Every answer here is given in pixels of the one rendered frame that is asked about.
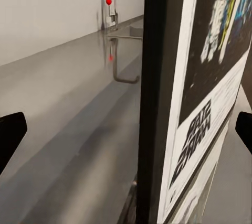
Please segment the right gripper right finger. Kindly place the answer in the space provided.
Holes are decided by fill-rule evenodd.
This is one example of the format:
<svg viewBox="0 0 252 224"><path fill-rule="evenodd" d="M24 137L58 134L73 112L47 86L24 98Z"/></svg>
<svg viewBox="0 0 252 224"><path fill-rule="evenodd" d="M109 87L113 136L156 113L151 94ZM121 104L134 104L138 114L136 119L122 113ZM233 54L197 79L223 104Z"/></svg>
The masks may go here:
<svg viewBox="0 0 252 224"><path fill-rule="evenodd" d="M252 114L240 112L235 130L252 154Z"/></svg>

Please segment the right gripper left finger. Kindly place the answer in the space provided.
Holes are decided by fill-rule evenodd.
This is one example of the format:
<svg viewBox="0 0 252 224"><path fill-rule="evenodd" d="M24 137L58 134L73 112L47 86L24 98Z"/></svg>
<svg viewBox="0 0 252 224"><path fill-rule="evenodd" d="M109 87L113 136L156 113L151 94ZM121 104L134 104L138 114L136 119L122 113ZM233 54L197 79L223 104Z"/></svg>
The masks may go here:
<svg viewBox="0 0 252 224"><path fill-rule="evenodd" d="M27 132L23 112L0 118L0 174Z"/></svg>

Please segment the poster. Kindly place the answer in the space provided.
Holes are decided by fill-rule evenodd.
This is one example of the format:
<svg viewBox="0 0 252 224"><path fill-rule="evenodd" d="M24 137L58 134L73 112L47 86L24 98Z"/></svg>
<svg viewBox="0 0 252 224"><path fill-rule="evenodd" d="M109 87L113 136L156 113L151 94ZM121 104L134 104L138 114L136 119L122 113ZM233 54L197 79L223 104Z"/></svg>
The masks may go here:
<svg viewBox="0 0 252 224"><path fill-rule="evenodd" d="M168 224L237 99L252 0L144 0L135 224Z"/></svg>

